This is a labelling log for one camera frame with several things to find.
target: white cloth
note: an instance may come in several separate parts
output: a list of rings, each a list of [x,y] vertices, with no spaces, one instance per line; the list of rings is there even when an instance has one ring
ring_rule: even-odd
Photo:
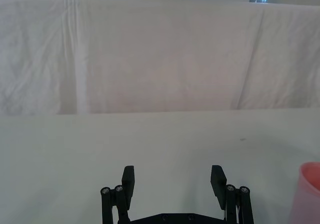
[[[0,0],[0,115],[320,107],[320,7]]]

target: screw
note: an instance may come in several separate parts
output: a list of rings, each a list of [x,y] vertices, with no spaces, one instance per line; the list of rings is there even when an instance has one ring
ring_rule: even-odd
[[[235,190],[235,189],[234,189],[232,186],[230,186],[230,185],[228,185],[227,189],[228,189],[228,191],[234,191],[234,190]]]
[[[195,219],[195,216],[193,214],[188,215],[189,221],[193,221]]]
[[[123,190],[122,186],[117,186],[115,189],[117,192],[121,192]]]
[[[162,220],[168,221],[168,220],[169,220],[168,214],[163,214],[163,215],[162,215]]]
[[[104,188],[104,189],[102,189],[102,194],[107,194],[108,192],[109,192],[109,189],[108,188]]]
[[[241,191],[242,191],[243,193],[248,193],[248,192],[249,192],[248,188],[246,188],[246,187],[242,187],[242,188],[241,188]]]

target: white table surface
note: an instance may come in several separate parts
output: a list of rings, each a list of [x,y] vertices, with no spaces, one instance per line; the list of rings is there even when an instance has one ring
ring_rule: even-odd
[[[132,220],[222,218],[210,185],[221,165],[228,183],[251,189],[256,224],[284,224],[319,142],[320,109],[2,117],[0,223],[100,224],[100,189],[120,184],[126,165]]]

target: pink cup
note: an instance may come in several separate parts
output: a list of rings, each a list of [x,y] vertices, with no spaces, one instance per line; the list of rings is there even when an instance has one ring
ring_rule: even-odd
[[[289,224],[320,224],[320,162],[300,167]]]

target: white sheet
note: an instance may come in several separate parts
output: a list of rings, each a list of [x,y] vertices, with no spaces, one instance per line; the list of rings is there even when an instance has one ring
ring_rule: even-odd
[[[0,0],[0,114],[320,107],[320,7]]]

